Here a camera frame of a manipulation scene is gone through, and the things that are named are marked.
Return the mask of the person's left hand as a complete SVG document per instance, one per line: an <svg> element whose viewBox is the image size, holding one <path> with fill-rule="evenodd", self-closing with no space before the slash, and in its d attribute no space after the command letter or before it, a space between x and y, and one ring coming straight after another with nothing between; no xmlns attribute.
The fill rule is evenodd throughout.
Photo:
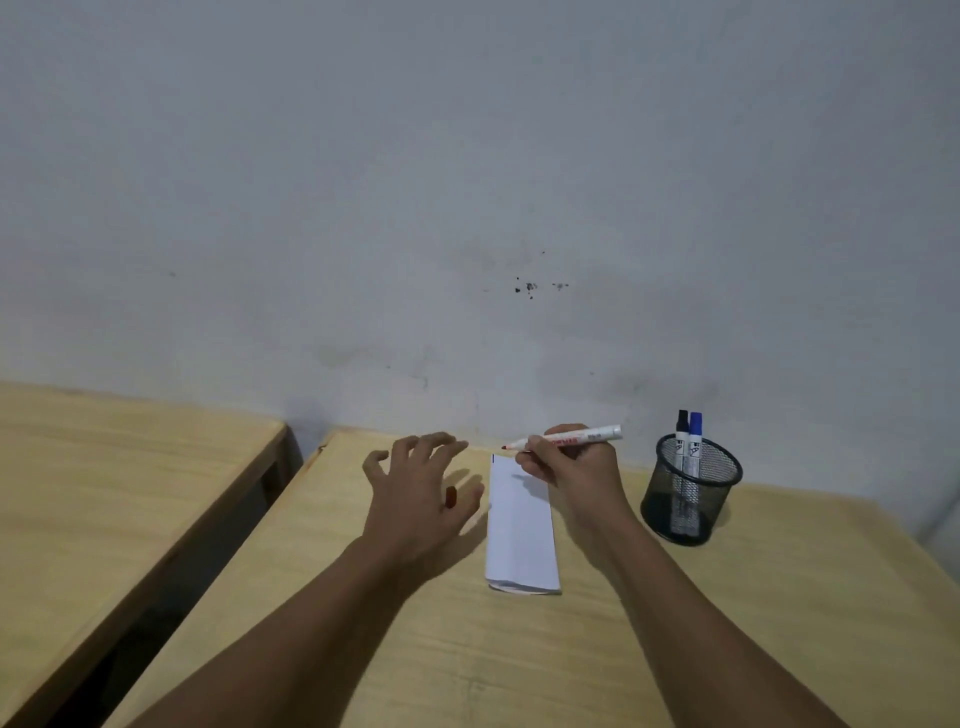
<svg viewBox="0 0 960 728"><path fill-rule="evenodd" d="M390 457L383 463L387 482L378 490L371 489L362 538L385 556L394 573L427 581L476 551L487 537L488 517L481 502L462 530L450 530L450 509L444 504L446 487L459 488L469 480L482 479L462 469L446 473L441 481L414 481L411 447L416 437L401 438L388 449ZM468 446L467 441L457 440L457 456Z"/></svg>

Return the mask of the person's right hand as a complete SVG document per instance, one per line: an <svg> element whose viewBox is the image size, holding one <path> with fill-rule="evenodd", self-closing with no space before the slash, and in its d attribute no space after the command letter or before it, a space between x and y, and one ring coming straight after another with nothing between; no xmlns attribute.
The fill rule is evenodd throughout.
<svg viewBox="0 0 960 728"><path fill-rule="evenodd" d="M585 482L550 484L577 532L606 542L616 533L637 529L640 523L623 488L615 448L610 443L583 446L580 462L588 472Z"/></svg>

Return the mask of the white marker with red tip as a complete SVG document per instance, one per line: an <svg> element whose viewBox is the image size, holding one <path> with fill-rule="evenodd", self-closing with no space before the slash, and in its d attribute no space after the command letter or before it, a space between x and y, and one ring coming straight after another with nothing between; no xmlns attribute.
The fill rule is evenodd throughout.
<svg viewBox="0 0 960 728"><path fill-rule="evenodd" d="M621 425L606 425L593 428L579 428L566 431L557 431L543 434L543 440L552 443L556 448L582 448L592 444L611 443L623 439ZM529 438L518 439L512 443L501 445L494 451L500 453L528 452Z"/></svg>

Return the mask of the person's left forearm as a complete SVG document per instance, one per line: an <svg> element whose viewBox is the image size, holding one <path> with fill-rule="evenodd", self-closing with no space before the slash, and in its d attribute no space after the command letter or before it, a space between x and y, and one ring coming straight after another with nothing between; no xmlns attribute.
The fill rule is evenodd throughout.
<svg viewBox="0 0 960 728"><path fill-rule="evenodd" d="M340 728L426 552L362 536L127 728Z"/></svg>

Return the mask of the person's right forearm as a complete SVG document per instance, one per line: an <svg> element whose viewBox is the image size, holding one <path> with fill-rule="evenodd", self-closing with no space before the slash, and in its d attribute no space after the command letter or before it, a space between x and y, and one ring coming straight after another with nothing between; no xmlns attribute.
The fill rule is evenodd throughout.
<svg viewBox="0 0 960 728"><path fill-rule="evenodd" d="M850 728L710 601L630 508L567 511L616 589L676 728Z"/></svg>

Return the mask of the folded white paper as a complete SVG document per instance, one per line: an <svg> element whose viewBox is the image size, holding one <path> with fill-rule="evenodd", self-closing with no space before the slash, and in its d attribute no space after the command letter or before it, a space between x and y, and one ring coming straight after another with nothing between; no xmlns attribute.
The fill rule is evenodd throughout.
<svg viewBox="0 0 960 728"><path fill-rule="evenodd" d="M485 577L494 590L558 596L558 568L549 485L516 459L494 454L488 479Z"/></svg>

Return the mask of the black mesh pen holder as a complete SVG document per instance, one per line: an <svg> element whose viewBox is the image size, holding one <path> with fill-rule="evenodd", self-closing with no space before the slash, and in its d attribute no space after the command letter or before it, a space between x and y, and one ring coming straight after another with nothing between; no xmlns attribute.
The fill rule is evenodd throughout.
<svg viewBox="0 0 960 728"><path fill-rule="evenodd" d="M655 466L640 504L645 524L659 537L684 547L711 540L730 491L743 479L737 457L719 443L702 440L699 464L677 465L675 436L655 447Z"/></svg>

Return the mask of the white marker with black cap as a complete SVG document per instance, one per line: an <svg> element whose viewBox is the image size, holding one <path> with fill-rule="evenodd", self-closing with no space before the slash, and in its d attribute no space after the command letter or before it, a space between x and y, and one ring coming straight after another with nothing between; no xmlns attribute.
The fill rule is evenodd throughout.
<svg viewBox="0 0 960 728"><path fill-rule="evenodd" d="M677 471L672 477L673 496L671 501L671 532L680 537L690 535L691 511L695 507L690 505L690 493L686 473L687 456L689 454L690 422L689 412L678 410L676 432L674 437L674 468Z"/></svg>

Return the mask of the white marker with blue cap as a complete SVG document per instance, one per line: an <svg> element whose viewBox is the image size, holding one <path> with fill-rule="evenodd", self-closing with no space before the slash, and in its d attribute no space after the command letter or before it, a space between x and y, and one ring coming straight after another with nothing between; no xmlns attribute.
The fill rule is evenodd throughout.
<svg viewBox="0 0 960 728"><path fill-rule="evenodd" d="M690 538L698 539L701 532L700 516L700 478L701 452L703 443L703 416L693 411L689 413L688 436L683 456L683 474L685 476L684 498L686 503L685 530Z"/></svg>

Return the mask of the wooden side table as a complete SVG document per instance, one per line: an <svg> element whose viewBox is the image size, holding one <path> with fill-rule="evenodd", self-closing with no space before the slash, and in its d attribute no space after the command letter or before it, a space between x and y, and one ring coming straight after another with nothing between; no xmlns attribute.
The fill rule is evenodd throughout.
<svg viewBox="0 0 960 728"><path fill-rule="evenodd" d="M295 449L278 418L0 381L0 728L42 728Z"/></svg>

